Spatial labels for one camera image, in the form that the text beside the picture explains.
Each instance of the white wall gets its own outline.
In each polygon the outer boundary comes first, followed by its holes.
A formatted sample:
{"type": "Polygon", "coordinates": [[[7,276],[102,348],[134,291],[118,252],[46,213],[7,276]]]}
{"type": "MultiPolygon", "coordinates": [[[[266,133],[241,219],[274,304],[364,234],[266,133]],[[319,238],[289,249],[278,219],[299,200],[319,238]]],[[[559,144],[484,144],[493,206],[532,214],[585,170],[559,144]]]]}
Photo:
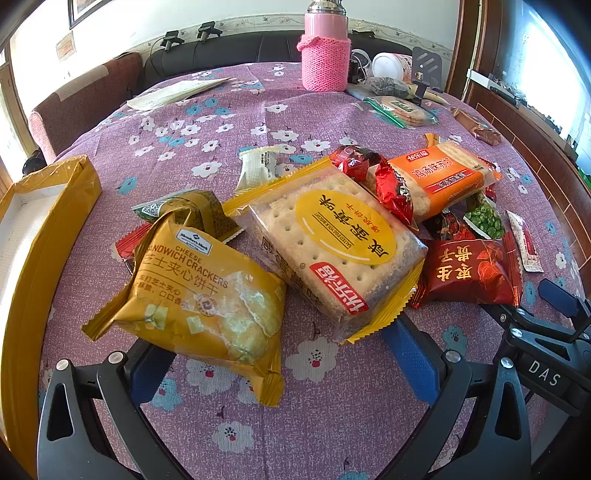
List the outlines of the white wall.
{"type": "MultiPolygon", "coordinates": [[[[343,0],[351,18],[399,28],[453,48],[460,0],[343,0]]],[[[310,0],[112,0],[74,27],[76,53],[63,62],[56,44],[69,32],[67,0],[46,0],[11,40],[25,113],[70,79],[140,43],[211,20],[304,13],[310,0]]]]}

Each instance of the metal screw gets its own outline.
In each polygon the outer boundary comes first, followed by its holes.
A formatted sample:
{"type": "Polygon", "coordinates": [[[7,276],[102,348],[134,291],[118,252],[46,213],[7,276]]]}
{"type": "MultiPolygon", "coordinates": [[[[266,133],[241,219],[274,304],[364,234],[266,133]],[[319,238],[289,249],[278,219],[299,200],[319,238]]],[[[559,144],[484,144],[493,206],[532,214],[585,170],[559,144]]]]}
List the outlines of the metal screw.
{"type": "Polygon", "coordinates": [[[513,360],[504,356],[501,358],[501,365],[505,368],[513,368],[513,360]]]}
{"type": "Polygon", "coordinates": [[[56,369],[62,371],[68,368],[68,365],[70,365],[70,362],[64,358],[57,363],[56,369]]]}
{"type": "Polygon", "coordinates": [[[462,359],[462,356],[455,350],[449,350],[448,352],[446,352],[445,358],[447,358],[448,362],[456,364],[462,359]]]}
{"type": "Polygon", "coordinates": [[[118,364],[123,360],[123,354],[121,352],[113,352],[109,355],[110,364],[118,364]]]}

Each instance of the brown armchair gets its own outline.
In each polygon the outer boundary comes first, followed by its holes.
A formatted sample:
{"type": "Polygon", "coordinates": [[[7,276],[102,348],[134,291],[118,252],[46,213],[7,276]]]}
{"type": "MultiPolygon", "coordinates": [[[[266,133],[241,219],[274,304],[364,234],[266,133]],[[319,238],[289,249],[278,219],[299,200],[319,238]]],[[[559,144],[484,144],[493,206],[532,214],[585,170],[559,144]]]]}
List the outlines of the brown armchair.
{"type": "Polygon", "coordinates": [[[69,81],[37,105],[29,127],[50,163],[136,91],[142,58],[126,53],[69,81]]]}

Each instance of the purple floral tablecloth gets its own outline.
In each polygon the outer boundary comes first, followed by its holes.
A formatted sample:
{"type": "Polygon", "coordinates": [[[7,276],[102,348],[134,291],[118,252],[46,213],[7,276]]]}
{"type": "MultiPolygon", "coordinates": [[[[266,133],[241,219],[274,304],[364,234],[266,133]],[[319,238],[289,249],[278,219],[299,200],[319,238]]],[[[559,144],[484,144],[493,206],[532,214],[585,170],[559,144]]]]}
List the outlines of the purple floral tablecloth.
{"type": "MultiPolygon", "coordinates": [[[[281,144],[277,173],[284,175],[339,145],[357,143],[392,158],[425,147],[426,132],[452,136],[498,163],[504,175],[496,192],[505,228],[505,209],[526,218],[530,226],[545,273],[524,275],[523,305],[539,317],[568,325],[537,298],[537,284],[546,277],[582,294],[577,265],[534,176],[506,141],[490,147],[474,139],[446,108],[431,102],[424,105],[440,125],[398,129],[345,93],[306,91],[299,64],[228,67],[178,77],[151,90],[197,77],[232,80],[151,112],[123,106],[60,156],[87,154],[103,193],[72,249],[53,300],[40,401],[59,359],[69,358],[75,365],[100,362],[135,340],[113,328],[93,343],[80,330],[129,279],[114,250],[114,242],[142,223],[129,208],[189,187],[213,190],[221,201],[228,200],[241,171],[238,153],[251,147],[281,144]]],[[[457,99],[449,101],[477,115],[457,99]]],[[[256,248],[246,233],[230,244],[251,255],[256,248]]],[[[501,328],[475,305],[432,303],[406,312],[442,349],[453,348],[470,361],[489,362],[499,345],[501,328]]],[[[259,406],[246,379],[177,356],[143,411],[196,478],[374,478],[427,406],[414,397],[380,334],[337,345],[331,330],[325,318],[290,290],[282,329],[285,393],[278,408],[259,406]],[[310,368],[313,351],[317,361],[310,368]]],[[[466,402],[439,465],[457,446],[471,405],[466,402]]],[[[533,438],[546,409],[537,396],[528,404],[533,438]]],[[[122,461],[132,465],[112,425],[105,428],[122,461]]]]}

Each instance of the thermos lid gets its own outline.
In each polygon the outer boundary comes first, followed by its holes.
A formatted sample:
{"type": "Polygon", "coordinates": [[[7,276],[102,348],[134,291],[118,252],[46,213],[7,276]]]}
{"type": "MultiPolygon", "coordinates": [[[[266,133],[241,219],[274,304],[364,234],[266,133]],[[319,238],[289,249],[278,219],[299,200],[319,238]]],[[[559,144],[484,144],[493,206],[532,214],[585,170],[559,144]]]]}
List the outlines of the thermos lid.
{"type": "Polygon", "coordinates": [[[308,6],[311,14],[346,15],[347,12],[341,4],[341,0],[314,0],[308,6]]]}

